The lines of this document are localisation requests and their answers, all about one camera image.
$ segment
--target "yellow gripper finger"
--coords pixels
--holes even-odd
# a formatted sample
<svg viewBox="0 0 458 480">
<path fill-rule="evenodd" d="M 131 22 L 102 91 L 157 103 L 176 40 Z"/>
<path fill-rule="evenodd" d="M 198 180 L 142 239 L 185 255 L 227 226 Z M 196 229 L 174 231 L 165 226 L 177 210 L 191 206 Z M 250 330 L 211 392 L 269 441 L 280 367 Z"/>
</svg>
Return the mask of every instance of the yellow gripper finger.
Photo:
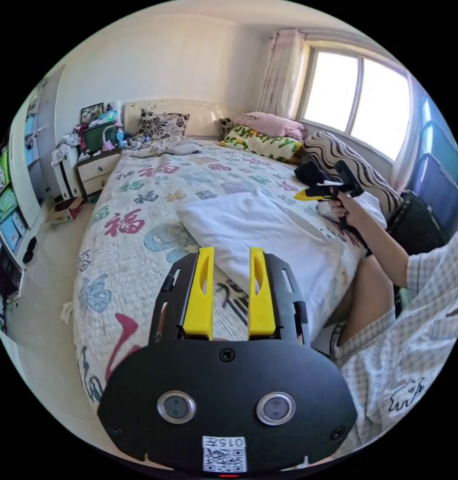
<svg viewBox="0 0 458 480">
<path fill-rule="evenodd" d="M 256 281 L 259 292 L 255 289 Z M 271 337 L 274 333 L 275 317 L 264 250 L 251 248 L 248 339 Z"/>
<path fill-rule="evenodd" d="M 206 337 L 212 340 L 213 276 L 214 247 L 201 248 L 182 326 L 187 336 Z"/>
<path fill-rule="evenodd" d="M 305 194 L 305 189 L 297 192 L 294 196 L 296 200 L 301 200 L 302 202 L 307 202 L 311 200 L 306 194 Z"/>
</svg>

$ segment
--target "floor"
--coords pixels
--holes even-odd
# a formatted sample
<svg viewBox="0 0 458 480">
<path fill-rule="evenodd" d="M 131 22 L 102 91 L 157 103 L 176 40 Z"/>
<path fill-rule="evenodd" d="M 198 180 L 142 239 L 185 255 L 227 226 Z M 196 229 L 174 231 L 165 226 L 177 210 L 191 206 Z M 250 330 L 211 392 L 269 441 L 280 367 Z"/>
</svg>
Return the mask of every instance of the floor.
<svg viewBox="0 0 458 480">
<path fill-rule="evenodd" d="M 93 204 L 85 204 L 73 221 L 42 226 L 21 297 L 7 309 L 8 337 L 27 386 L 65 428 L 106 452 L 136 461 L 115 448 L 92 410 L 78 372 L 72 317 L 68 324 L 60 318 L 63 305 L 72 301 L 79 249 L 93 210 Z"/>
</svg>

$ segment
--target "wardrobe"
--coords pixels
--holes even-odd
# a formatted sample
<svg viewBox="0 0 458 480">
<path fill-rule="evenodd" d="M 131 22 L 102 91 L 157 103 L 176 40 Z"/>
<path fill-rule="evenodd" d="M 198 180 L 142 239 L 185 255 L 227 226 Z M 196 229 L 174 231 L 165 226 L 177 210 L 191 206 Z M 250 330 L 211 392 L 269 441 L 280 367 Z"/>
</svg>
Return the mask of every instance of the wardrobe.
<svg viewBox="0 0 458 480">
<path fill-rule="evenodd" d="M 0 151 L 0 240 L 20 270 L 61 193 L 51 161 L 59 141 L 55 107 L 63 69 L 55 69 L 27 97 Z"/>
</svg>

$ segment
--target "pajamas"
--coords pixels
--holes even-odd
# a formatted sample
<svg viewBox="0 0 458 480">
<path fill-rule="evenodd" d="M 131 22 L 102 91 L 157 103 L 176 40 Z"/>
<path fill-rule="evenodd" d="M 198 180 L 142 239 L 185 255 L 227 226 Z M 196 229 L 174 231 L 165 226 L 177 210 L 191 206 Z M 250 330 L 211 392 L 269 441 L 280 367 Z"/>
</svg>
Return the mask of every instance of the pajamas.
<svg viewBox="0 0 458 480">
<path fill-rule="evenodd" d="M 458 308 L 458 232 L 447 245 L 409 257 L 407 285 L 415 298 L 398 318 L 392 308 L 342 346 L 335 328 L 330 355 L 357 410 L 356 424 L 336 457 L 371 443 L 399 422 L 447 360 L 458 335 L 458 314 L 452 314 Z"/>
</svg>

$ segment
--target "nightstand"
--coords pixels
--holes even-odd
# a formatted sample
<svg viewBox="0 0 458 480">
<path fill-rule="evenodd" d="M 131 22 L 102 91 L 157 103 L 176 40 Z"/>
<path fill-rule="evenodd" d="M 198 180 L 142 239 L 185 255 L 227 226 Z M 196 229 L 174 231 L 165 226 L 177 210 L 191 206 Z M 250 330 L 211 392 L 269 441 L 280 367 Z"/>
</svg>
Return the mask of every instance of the nightstand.
<svg viewBox="0 0 458 480">
<path fill-rule="evenodd" d="M 116 148 L 77 162 L 80 181 L 87 197 L 100 192 L 105 187 L 119 161 L 121 151 L 120 148 Z"/>
</svg>

